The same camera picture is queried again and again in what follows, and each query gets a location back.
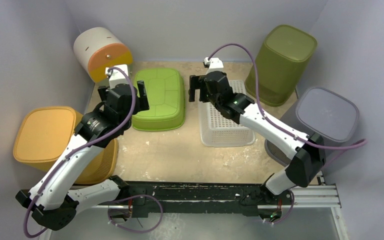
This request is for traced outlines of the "green solid tray underneath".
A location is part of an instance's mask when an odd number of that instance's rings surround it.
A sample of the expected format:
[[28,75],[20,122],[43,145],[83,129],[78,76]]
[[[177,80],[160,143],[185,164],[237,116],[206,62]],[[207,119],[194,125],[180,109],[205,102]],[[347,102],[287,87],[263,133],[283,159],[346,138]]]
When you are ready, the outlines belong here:
[[132,117],[138,131],[160,132],[180,128],[186,118],[185,86],[180,72],[174,68],[155,67],[139,70],[134,84],[143,81],[149,110]]

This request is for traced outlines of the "light green mesh tray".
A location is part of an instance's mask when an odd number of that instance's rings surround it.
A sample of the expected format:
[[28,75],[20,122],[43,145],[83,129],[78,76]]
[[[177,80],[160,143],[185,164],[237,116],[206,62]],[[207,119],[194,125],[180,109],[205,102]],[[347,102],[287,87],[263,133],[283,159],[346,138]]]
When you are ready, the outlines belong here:
[[227,119],[210,102],[198,103],[199,132],[203,145],[208,147],[242,147],[252,145],[254,132]]

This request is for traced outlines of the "olive green waste basket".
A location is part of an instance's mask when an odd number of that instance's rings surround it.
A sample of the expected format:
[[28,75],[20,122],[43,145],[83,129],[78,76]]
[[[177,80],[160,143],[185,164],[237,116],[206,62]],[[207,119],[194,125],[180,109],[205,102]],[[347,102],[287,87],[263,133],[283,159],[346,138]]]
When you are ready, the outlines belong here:
[[295,91],[318,42],[309,33],[291,25],[278,25],[265,37],[255,57],[258,73],[251,68],[246,92],[272,107],[283,105]]

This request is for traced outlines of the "yellow slatted waste basket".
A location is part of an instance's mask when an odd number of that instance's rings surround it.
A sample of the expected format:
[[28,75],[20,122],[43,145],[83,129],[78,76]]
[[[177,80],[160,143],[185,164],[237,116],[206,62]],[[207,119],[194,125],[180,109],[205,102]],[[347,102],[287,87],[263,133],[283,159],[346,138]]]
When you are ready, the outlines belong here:
[[[47,172],[68,145],[83,115],[69,106],[37,108],[23,119],[13,146],[20,163]],[[113,175],[118,141],[113,139],[79,175],[75,184],[94,185]]]

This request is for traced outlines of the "grey slatted waste basket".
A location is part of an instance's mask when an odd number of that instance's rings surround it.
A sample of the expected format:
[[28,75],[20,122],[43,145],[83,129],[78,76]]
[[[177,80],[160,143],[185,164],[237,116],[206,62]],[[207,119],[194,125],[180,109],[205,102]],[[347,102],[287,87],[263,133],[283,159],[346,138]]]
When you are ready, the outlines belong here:
[[359,116],[350,100],[326,88],[311,87],[280,121],[308,136],[320,134],[326,146],[341,147],[353,137]]

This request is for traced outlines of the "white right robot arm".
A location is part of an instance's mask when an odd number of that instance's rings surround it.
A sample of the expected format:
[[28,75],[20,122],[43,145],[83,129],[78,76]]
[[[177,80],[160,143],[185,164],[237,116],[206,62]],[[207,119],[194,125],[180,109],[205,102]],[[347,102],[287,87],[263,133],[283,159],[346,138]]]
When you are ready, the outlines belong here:
[[262,184],[260,196],[264,202],[274,203],[281,193],[293,187],[307,187],[325,165],[326,154],[316,147],[324,143],[319,134],[308,135],[264,112],[252,98],[233,91],[226,73],[190,75],[190,102],[195,101],[196,90],[199,90],[200,102],[210,103],[225,119],[258,133],[290,159],[283,170]]

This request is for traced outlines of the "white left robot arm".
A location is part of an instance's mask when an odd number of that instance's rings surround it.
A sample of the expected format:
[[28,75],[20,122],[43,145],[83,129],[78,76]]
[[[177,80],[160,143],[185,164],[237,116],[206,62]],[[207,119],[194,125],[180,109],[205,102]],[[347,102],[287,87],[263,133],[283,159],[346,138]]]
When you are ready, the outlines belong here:
[[114,175],[82,189],[71,189],[89,163],[130,128],[132,116],[150,108],[142,80],[135,87],[120,83],[114,88],[100,87],[98,92],[102,101],[82,117],[51,169],[34,187],[16,194],[16,200],[27,208],[25,220],[32,217],[46,229],[58,231],[88,208],[128,201],[129,185]]

